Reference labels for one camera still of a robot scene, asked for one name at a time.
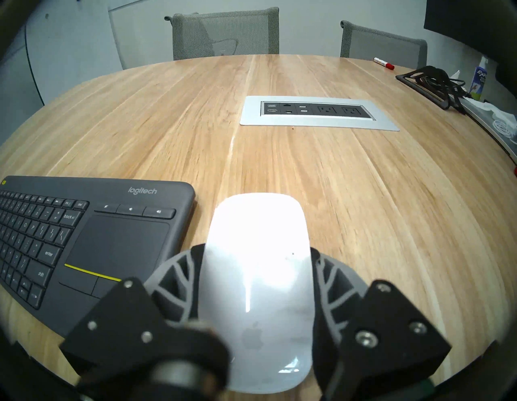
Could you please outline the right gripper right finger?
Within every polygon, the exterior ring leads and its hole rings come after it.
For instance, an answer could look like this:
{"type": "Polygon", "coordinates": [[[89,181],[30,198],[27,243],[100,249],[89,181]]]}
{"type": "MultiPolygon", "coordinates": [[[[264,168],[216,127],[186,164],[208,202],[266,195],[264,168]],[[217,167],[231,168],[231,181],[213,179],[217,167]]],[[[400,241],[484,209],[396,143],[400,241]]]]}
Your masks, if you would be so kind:
{"type": "Polygon", "coordinates": [[[343,262],[310,252],[319,400],[432,400],[430,377],[449,342],[395,284],[368,285],[343,262]]]}

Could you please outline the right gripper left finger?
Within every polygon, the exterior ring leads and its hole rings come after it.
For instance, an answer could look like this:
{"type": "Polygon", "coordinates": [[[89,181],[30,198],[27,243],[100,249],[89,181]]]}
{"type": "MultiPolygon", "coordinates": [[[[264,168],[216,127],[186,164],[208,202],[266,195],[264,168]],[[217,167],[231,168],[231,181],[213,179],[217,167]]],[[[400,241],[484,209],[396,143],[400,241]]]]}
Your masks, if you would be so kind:
{"type": "Polygon", "coordinates": [[[186,324],[199,314],[206,244],[163,262],[142,282],[114,285],[65,336],[59,349],[80,376],[94,368],[130,368],[165,360],[189,361],[228,376],[230,352],[209,333],[186,324]]]}

